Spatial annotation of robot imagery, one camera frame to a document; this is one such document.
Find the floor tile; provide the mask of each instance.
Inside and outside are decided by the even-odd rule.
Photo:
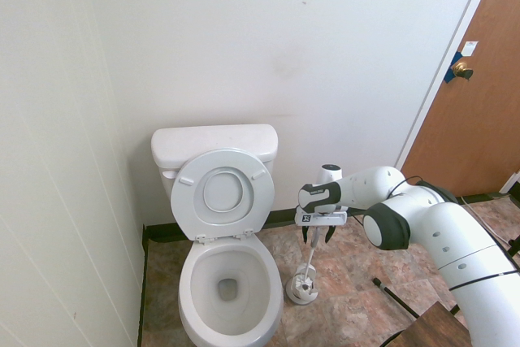
[[[379,252],[364,252],[360,254],[352,254],[344,256],[341,260],[347,267],[350,280],[356,287],[356,290],[362,291],[370,288],[377,288],[372,280],[378,278],[384,284],[392,283],[383,268]]]
[[[392,334],[378,335],[341,347],[380,347]]]
[[[318,272],[316,288],[321,299],[356,292],[347,272],[347,267],[342,262],[338,262],[338,259],[316,259],[312,262],[312,265]]]
[[[289,347],[332,345],[329,327],[320,305],[287,305],[284,307],[282,324]]]
[[[284,325],[280,322],[275,335],[266,344],[266,347],[287,347],[287,340],[285,339]]]
[[[401,300],[419,315],[430,309],[430,306],[440,301],[436,290],[429,280],[414,280],[406,284],[393,285],[390,288]]]
[[[436,264],[424,247],[419,244],[411,244],[408,247],[408,252],[412,255],[414,261],[422,268],[426,276],[439,275]]]
[[[310,242],[312,241],[314,237],[314,228],[309,229],[307,233],[307,243],[303,241],[303,235],[301,231],[297,234],[298,237],[298,244],[300,246],[301,254],[305,261],[309,259],[310,254]],[[336,234],[332,236],[332,239],[325,243],[325,235],[327,234],[326,228],[320,228],[320,234],[318,239],[318,246],[316,247],[316,250],[313,254],[313,259],[330,259],[330,258],[336,258],[338,254],[340,254],[340,251],[338,250],[338,247],[336,246]]]
[[[365,231],[354,217],[349,217],[347,223],[343,227],[338,227],[332,239],[336,244],[341,256],[348,256],[352,254],[360,254],[368,251],[376,251],[374,247],[366,238]]]
[[[366,290],[359,297],[369,315],[374,336],[407,328],[414,318],[381,290]]]
[[[505,239],[520,235],[520,209],[508,198],[471,205]],[[284,283],[310,251],[296,225],[266,229],[257,236],[273,255]],[[418,313],[437,300],[447,309],[455,305],[422,247],[381,251],[353,218],[336,229],[328,244],[323,238],[324,232],[312,261],[318,272],[318,299],[298,306],[284,297],[282,323],[268,347],[379,347],[413,318],[373,285],[374,277]],[[180,273],[191,246],[189,241],[149,242],[142,347],[194,346],[178,310]],[[466,324],[463,313],[456,318]]]
[[[358,293],[328,298],[320,304],[337,345],[347,345],[377,335]]]
[[[194,347],[182,326],[162,332],[143,332],[141,347]]]
[[[383,269],[387,272],[392,284],[405,284],[426,278],[425,272],[415,262],[411,253],[404,249],[382,251],[379,256]]]
[[[451,310],[457,304],[457,302],[455,301],[455,297],[450,293],[448,285],[446,282],[444,282],[442,276],[432,276],[428,280],[430,281],[431,286],[437,292],[437,295],[439,296],[439,302],[444,306],[444,308]]]

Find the white wall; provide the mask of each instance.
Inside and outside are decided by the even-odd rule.
[[[0,345],[137,345],[144,254],[89,0],[0,0]]]
[[[272,124],[275,210],[324,163],[394,165],[468,0],[93,0],[146,224],[154,130]]]

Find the wooden door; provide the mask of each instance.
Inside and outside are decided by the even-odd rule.
[[[498,191],[520,169],[520,0],[482,0],[459,50],[470,81],[443,82],[402,168],[456,195]]]

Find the wooden table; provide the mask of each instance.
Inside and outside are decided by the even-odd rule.
[[[388,346],[471,347],[471,339],[466,327],[436,302]]]

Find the toilet tank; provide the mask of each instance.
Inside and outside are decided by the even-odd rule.
[[[168,128],[152,136],[152,155],[170,197],[177,172],[190,159],[209,150],[237,148],[254,154],[272,173],[278,135],[270,125],[218,125]]]

